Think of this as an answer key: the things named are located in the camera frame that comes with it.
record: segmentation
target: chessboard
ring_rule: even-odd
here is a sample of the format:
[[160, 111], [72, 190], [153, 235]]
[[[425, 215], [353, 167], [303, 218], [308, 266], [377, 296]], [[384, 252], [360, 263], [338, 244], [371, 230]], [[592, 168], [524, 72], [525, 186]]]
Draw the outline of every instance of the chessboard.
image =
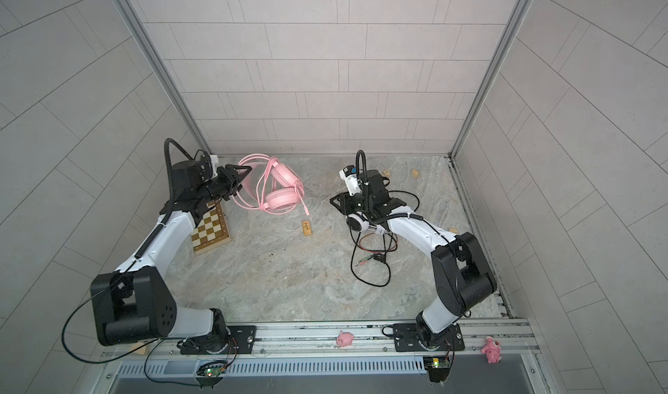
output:
[[190, 238], [192, 239], [192, 249], [197, 255], [232, 240], [220, 202], [212, 204], [211, 211], [204, 215], [197, 228], [192, 231]]

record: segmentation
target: tiled wall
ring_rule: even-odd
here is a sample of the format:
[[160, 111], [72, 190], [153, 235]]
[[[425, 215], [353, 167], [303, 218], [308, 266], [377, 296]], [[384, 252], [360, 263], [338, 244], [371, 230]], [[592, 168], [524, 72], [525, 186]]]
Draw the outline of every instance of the tiled wall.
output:
[[516, 0], [130, 0], [218, 153], [447, 153]]
[[668, 389], [668, 0], [534, 0], [456, 164], [561, 392]]
[[[196, 149], [111, 0], [0, 0], [0, 392], [72, 390], [62, 325], [155, 224], [166, 137]], [[89, 305], [67, 331], [88, 357]]]

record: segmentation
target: pink pig toy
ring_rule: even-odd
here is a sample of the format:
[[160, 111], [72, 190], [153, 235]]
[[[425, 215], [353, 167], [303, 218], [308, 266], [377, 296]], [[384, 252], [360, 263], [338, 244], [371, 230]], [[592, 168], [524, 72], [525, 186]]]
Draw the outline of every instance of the pink pig toy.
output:
[[481, 352], [487, 355], [487, 363], [497, 363], [501, 360], [501, 345], [491, 336], [487, 336], [487, 345]]
[[339, 347], [349, 346], [353, 344], [353, 335], [352, 333], [341, 332], [339, 337], [336, 338], [336, 344]]

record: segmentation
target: headphone ear cup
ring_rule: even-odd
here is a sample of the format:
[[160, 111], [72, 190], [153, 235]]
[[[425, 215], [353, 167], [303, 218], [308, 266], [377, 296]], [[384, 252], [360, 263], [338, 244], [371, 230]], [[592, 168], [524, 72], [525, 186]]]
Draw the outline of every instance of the headphone ear cup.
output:
[[278, 183], [284, 187], [294, 187], [299, 177], [296, 176], [290, 168], [285, 164], [279, 162], [275, 163], [271, 168], [271, 175]]
[[279, 210], [297, 205], [300, 202], [293, 187], [277, 189], [264, 197], [264, 208]]

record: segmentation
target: pink headphones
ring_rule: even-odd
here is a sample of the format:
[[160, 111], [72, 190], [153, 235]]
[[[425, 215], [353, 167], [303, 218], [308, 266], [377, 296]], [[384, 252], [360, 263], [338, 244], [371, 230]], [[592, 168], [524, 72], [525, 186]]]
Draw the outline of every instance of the pink headphones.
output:
[[[264, 155], [262, 153], [254, 153], [253, 155], [248, 155], [241, 159], [238, 164], [251, 166], [253, 169], [260, 165], [267, 165], [262, 176], [257, 181], [255, 195], [249, 191], [251, 189], [249, 187], [250, 176], [246, 176], [241, 182], [243, 189], [246, 189], [248, 195], [255, 200], [258, 206], [256, 207], [255, 205], [246, 202], [239, 193], [236, 197], [232, 196], [232, 199], [239, 207], [246, 208], [247, 210], [262, 210], [269, 214], [286, 214], [294, 210], [297, 204], [301, 202], [302, 205], [304, 205], [306, 215], [309, 215], [309, 209], [306, 208], [303, 199], [304, 185], [299, 179], [299, 176], [297, 176], [297, 174], [287, 165], [281, 164], [277, 157]], [[270, 174], [272, 177], [271, 192], [264, 195], [264, 190], [267, 187], [267, 181], [269, 180]], [[284, 188], [276, 189], [276, 182]]]

